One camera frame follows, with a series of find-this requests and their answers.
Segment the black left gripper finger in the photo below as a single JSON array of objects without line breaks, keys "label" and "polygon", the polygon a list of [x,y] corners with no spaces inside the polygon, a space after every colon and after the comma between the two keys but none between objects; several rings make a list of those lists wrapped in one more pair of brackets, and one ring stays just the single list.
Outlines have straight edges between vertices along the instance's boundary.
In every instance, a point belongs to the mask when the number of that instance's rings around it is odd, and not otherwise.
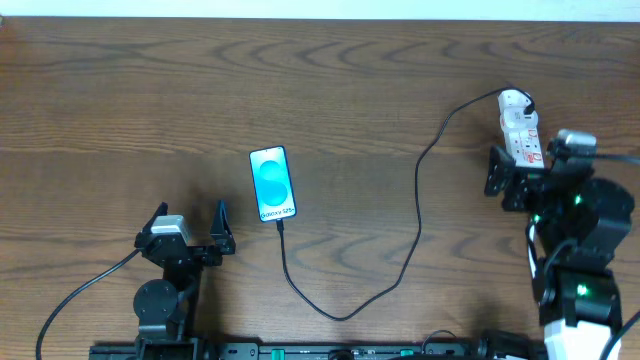
[{"label": "black left gripper finger", "polygon": [[228,222],[226,204],[223,200],[219,200],[217,203],[209,234],[222,255],[235,254],[236,242]]},{"label": "black left gripper finger", "polygon": [[158,217],[160,217],[160,216],[166,216],[167,215],[167,211],[168,211],[168,204],[165,203],[165,202],[161,202],[160,205],[155,210],[155,212],[153,213],[153,215],[151,216],[151,218],[143,226],[143,228],[141,230],[141,233],[142,234],[150,234],[151,233],[151,228],[152,228],[154,222],[156,221],[156,219]]}]

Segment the blue Samsung Galaxy smartphone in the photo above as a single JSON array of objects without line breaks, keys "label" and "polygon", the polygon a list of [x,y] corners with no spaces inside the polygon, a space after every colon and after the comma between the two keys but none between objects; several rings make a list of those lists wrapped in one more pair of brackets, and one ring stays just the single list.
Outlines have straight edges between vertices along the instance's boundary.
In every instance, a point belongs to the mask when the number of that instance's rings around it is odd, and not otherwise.
[{"label": "blue Samsung Galaxy smartphone", "polygon": [[260,221],[294,217],[297,206],[285,148],[252,151],[249,161]]}]

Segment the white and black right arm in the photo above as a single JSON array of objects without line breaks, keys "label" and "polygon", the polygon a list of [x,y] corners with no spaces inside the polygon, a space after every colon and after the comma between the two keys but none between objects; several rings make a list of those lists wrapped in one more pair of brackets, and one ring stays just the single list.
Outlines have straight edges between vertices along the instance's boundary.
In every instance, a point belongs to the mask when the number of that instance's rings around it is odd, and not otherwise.
[{"label": "white and black right arm", "polygon": [[615,359],[638,321],[622,318],[621,295],[609,264],[632,228],[633,196],[596,176],[601,154],[559,143],[551,167],[517,165],[506,149],[489,152],[485,194],[502,194],[507,212],[524,212],[532,290],[550,359]]}]

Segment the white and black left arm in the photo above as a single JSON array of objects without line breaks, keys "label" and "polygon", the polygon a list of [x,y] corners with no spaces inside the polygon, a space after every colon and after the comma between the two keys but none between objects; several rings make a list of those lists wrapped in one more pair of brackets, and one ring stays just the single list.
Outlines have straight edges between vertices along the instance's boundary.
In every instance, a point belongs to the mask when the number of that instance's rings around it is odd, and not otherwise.
[{"label": "white and black left arm", "polygon": [[161,203],[136,235],[134,247],[163,270],[160,279],[143,284],[133,309],[139,319],[135,351],[138,359],[214,359],[216,346],[194,333],[203,270],[233,255],[236,242],[225,202],[220,200],[209,231],[210,245],[191,245],[186,220],[170,215]]}]

